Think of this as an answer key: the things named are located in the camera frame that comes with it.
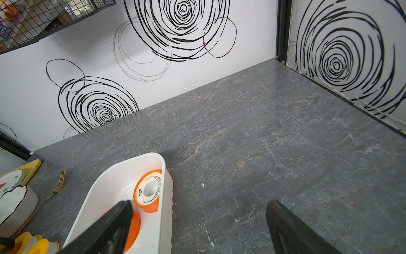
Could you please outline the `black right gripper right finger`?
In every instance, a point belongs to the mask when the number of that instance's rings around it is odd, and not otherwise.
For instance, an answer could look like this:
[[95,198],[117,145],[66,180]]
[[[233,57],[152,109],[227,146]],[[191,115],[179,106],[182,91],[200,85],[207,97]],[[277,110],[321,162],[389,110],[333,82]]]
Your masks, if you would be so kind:
[[267,204],[266,221],[277,254],[339,254],[278,200]]

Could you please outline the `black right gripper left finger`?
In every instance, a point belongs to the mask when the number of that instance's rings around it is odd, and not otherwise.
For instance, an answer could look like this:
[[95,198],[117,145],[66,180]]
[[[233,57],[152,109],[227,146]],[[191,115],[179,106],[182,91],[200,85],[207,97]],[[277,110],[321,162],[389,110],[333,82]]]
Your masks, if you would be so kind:
[[122,254],[130,231],[133,208],[120,201],[79,237],[64,247],[61,254]]

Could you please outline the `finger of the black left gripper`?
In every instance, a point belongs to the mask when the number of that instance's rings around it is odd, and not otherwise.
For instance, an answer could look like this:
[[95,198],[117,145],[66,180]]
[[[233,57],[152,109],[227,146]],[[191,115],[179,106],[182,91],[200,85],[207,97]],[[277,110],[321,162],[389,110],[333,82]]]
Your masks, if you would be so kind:
[[15,247],[15,240],[0,237],[0,254],[7,254]]

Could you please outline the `orange tape roll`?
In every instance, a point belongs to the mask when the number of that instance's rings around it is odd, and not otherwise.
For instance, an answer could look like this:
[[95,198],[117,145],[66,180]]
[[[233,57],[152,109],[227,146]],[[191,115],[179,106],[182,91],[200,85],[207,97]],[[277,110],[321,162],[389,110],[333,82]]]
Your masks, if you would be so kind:
[[126,245],[124,248],[124,253],[126,253],[134,244],[134,242],[137,239],[137,236],[139,234],[140,228],[141,228],[140,214],[138,211],[133,211],[133,217],[132,217]]

